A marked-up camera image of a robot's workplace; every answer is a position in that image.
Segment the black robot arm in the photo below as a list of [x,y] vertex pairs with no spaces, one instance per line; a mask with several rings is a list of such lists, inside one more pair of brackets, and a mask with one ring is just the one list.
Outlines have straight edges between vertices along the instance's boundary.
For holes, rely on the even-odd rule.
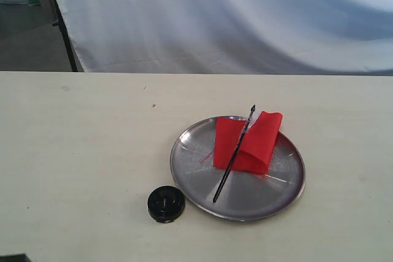
[[30,262],[31,260],[24,254],[1,255],[0,262]]

